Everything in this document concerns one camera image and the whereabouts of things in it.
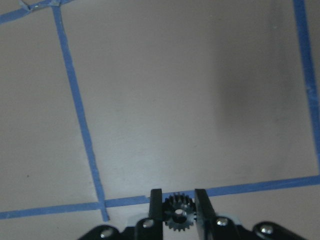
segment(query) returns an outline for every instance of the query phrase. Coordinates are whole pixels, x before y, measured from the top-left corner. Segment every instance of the bolt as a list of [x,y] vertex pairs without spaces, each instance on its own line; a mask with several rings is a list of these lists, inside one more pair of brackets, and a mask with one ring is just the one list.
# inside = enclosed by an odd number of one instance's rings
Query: bolt
[[146,229],[151,228],[155,224],[155,221],[153,219],[146,219],[142,226]]
[[260,227],[260,231],[263,234],[272,234],[274,232],[274,228],[271,225],[262,225]]
[[102,239],[106,239],[106,238],[110,237],[113,233],[114,233],[114,230],[112,228],[107,228],[101,232],[100,237]]
[[219,217],[216,220],[216,224],[219,226],[227,226],[228,225],[228,218],[226,217]]

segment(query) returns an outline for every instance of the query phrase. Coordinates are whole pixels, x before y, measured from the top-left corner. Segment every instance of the gear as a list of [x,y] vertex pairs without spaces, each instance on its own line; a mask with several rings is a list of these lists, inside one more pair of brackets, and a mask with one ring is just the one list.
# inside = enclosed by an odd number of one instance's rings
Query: gear
[[185,231],[194,224],[196,205],[189,196],[174,194],[166,198],[162,204],[163,221],[169,229]]

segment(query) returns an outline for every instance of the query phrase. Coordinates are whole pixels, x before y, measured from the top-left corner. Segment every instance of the black gear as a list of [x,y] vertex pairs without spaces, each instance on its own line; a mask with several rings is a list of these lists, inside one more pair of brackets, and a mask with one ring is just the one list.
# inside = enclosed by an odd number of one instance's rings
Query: black gear
[[189,196],[174,194],[166,198],[162,204],[163,221],[169,229],[185,231],[194,224],[196,205]]

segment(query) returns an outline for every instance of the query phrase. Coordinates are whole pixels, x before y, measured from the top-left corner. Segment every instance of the metal screw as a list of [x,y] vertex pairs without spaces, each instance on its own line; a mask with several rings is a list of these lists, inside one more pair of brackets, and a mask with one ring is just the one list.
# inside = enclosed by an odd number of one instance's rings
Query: metal screw
[[226,217],[219,217],[216,220],[216,224],[219,226],[227,226],[228,225],[228,218]]
[[114,230],[112,228],[107,228],[101,232],[100,237],[102,239],[106,239],[110,237],[113,233],[114,233]]
[[263,234],[272,234],[274,232],[274,228],[271,225],[262,225],[260,227],[260,231]]
[[146,229],[151,228],[155,224],[155,221],[153,219],[146,219],[142,226]]

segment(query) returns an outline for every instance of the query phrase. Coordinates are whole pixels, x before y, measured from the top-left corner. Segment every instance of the screw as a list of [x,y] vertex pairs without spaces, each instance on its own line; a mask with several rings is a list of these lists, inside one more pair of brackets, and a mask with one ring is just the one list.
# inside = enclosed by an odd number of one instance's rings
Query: screw
[[146,229],[151,228],[155,224],[155,221],[153,219],[146,219],[142,226]]
[[228,218],[226,217],[219,217],[216,220],[216,224],[219,226],[227,226],[228,225]]
[[108,237],[110,237],[112,234],[114,233],[113,229],[112,228],[107,228],[107,229],[104,229],[101,234],[100,234],[100,237],[102,239],[106,239]]
[[274,232],[274,228],[271,225],[262,225],[260,227],[260,231],[263,234],[272,234]]

